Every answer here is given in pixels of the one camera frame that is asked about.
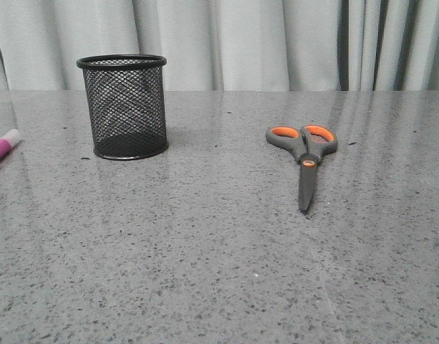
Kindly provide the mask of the grey curtain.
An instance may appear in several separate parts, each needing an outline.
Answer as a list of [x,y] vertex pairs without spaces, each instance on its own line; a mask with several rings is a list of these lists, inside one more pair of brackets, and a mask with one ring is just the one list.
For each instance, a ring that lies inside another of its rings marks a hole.
[[169,90],[439,90],[439,1],[0,1],[0,90],[100,54],[166,57]]

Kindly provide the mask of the pink highlighter pen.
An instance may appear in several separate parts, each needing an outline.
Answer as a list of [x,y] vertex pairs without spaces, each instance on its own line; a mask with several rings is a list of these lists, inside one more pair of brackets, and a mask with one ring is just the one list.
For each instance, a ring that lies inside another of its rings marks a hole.
[[11,129],[0,138],[0,160],[21,141],[21,134],[17,129]]

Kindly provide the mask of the black mesh pen cup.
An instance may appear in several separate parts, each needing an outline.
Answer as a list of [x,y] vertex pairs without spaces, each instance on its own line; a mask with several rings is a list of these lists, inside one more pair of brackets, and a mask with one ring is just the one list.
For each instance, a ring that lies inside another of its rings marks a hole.
[[109,54],[77,60],[82,70],[94,153],[136,160],[168,149],[163,67],[151,54]]

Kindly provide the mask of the grey orange scissors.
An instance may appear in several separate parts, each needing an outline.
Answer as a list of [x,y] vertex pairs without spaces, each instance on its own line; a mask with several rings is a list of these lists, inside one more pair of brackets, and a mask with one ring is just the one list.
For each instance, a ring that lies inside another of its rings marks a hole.
[[293,155],[300,165],[299,210],[307,213],[317,183],[317,169],[325,155],[337,151],[336,135],[320,125],[305,125],[300,129],[276,126],[266,131],[266,141]]

